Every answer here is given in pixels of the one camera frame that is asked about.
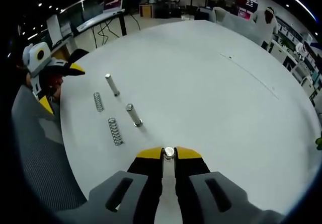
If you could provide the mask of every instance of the cable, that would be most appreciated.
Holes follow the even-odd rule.
[[[93,33],[94,40],[95,40],[95,47],[97,48],[97,43],[96,43],[96,37],[95,37],[94,28],[93,28],[93,27],[91,27],[91,29],[92,29],[92,33]]]
[[[112,31],[110,30],[109,24],[110,24],[112,21],[113,21],[113,19],[112,19],[108,24],[105,22],[106,27],[107,27],[107,29],[110,31],[110,33],[114,34],[116,37],[118,37],[118,38],[119,38],[119,36],[118,36],[117,34],[115,34],[114,32],[112,32]]]
[[[135,19],[135,17],[134,17],[132,14],[130,14],[130,15],[131,15],[131,17],[136,21],[137,26],[139,27],[139,31],[141,31],[141,27],[140,27],[140,25],[139,25],[139,22]]]
[[[104,29],[106,28],[106,26],[104,28],[102,28],[102,24],[100,24],[101,30],[97,33],[98,35],[103,37],[103,41],[102,41],[102,45],[106,44],[106,42],[109,40],[109,36],[104,34]]]

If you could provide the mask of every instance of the office floor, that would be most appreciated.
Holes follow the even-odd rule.
[[[139,14],[134,15],[134,17],[138,21],[138,23],[140,24],[141,30],[146,29],[146,28],[150,28],[153,26],[161,25],[161,24],[179,22],[182,20],[180,18],[146,19],[146,18],[140,17]],[[125,25],[126,25],[127,34],[133,34],[133,33],[136,33],[139,31],[136,21],[131,16],[125,16],[124,21],[125,21]],[[119,19],[114,19],[110,23],[109,28],[116,35],[122,37]],[[98,32],[100,30],[101,30],[100,25],[97,25],[94,28],[95,37],[96,37],[96,41],[97,41],[97,47],[102,46],[102,43],[103,43],[103,37],[98,35]],[[112,33],[110,33],[107,28],[105,28],[103,32],[104,32],[104,35],[107,35],[109,37],[106,44],[109,44],[112,41],[114,41],[115,39],[117,39],[117,37],[115,35],[113,35]],[[87,50],[89,52],[91,52],[95,49],[95,41],[94,41],[94,36],[92,34],[91,29],[88,29],[85,32],[78,35],[77,37],[75,37],[75,41],[76,41],[78,48]]]

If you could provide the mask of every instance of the yellow robot part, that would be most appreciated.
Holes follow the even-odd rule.
[[[54,115],[54,112],[49,104],[49,101],[47,99],[46,96],[42,97],[40,100],[39,100],[40,104],[48,111],[50,112],[52,115]]]

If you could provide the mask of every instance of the desk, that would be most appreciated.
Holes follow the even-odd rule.
[[[99,15],[87,20],[83,24],[79,25],[77,27],[77,30],[78,30],[79,33],[82,33],[84,31],[86,31],[87,29],[92,29],[92,33],[93,33],[94,40],[95,40],[95,46],[97,48],[96,37],[95,37],[95,33],[94,33],[94,27],[96,25],[99,25],[99,24],[103,23],[103,22],[106,22],[108,19],[119,18],[122,35],[123,36],[126,35],[126,26],[125,26],[125,22],[124,22],[124,12],[125,12],[124,9],[118,9],[118,10],[114,10],[114,11],[103,12],[102,14],[99,14]]]
[[[316,112],[284,66],[247,38],[208,21],[183,21],[119,38],[77,64],[86,74],[64,79],[60,116],[67,157],[86,198],[155,146],[196,150],[210,171],[234,181],[262,209],[287,213],[311,183],[315,166],[308,153],[320,162]],[[120,96],[114,97],[107,73]],[[94,92],[101,94],[102,112]],[[143,127],[134,127],[128,103]],[[125,142],[120,146],[110,117]]]
[[[57,59],[68,60],[70,54],[76,49],[77,45],[75,39],[72,36],[69,36],[51,50],[51,55]]]
[[[294,65],[297,65],[296,59],[279,43],[275,40],[272,40],[273,48],[271,54],[282,64],[284,63],[285,59],[288,57]]]

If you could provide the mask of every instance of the person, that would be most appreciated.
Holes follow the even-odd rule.
[[[261,46],[267,50],[271,43],[273,33],[278,33],[277,20],[275,18],[275,12],[271,7],[266,8],[264,11],[256,11],[251,20],[256,23],[258,32],[261,34]]]
[[[307,57],[308,55],[308,51],[306,49],[306,45],[307,44],[305,41],[303,43],[299,42],[296,46],[295,46],[295,52],[297,52],[299,55],[301,55],[301,57],[303,59],[305,59],[305,57]]]

